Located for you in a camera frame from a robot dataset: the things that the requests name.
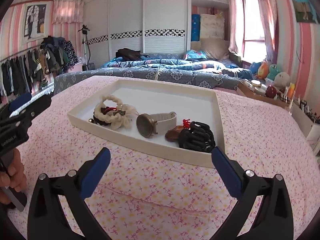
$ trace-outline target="hand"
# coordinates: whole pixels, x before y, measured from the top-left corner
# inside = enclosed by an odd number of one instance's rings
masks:
[[[21,163],[20,152],[18,149],[13,150],[13,160],[8,167],[9,177],[5,172],[0,172],[0,187],[10,186],[16,192],[20,192],[27,185],[27,177],[24,174],[24,166]],[[0,202],[3,204],[10,204],[11,200],[6,194],[0,190]]]

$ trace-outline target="blue gripper pad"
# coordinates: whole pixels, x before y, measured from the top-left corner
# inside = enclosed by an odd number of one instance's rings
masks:
[[[14,112],[19,107],[23,106],[25,103],[29,102],[31,100],[32,96],[30,93],[25,93],[18,98],[16,98],[14,101],[10,103],[9,111]]]
[[[242,197],[242,182],[227,158],[218,147],[215,147],[211,152],[212,163],[226,185],[228,192],[232,197],[239,200]]]
[[[111,161],[109,149],[103,148],[94,159],[94,164],[81,181],[80,197],[91,197]]]

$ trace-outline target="tripod stand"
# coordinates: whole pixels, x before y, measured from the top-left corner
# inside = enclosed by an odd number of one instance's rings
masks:
[[[91,52],[90,52],[90,48],[89,48],[89,45],[88,45],[88,31],[90,31],[88,28],[87,28],[87,25],[82,25],[82,29],[79,30],[78,32],[82,31],[82,34],[83,34],[83,38],[82,38],[82,45],[83,45],[83,48],[84,48],[84,59],[85,59],[85,68],[86,70],[89,70],[89,66],[88,66],[88,63],[90,61],[90,58],[91,58]],[[89,60],[87,60],[87,50],[86,50],[86,46],[88,46],[88,50],[89,50]]]

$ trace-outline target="window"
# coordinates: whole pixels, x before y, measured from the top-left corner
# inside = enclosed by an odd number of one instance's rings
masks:
[[[261,62],[266,58],[258,0],[244,0],[244,59],[249,62]]]

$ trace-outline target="wardrobe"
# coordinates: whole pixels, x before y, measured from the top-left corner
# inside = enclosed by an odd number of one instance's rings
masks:
[[[84,6],[91,62],[100,67],[118,49],[183,53],[187,0],[92,0]]]

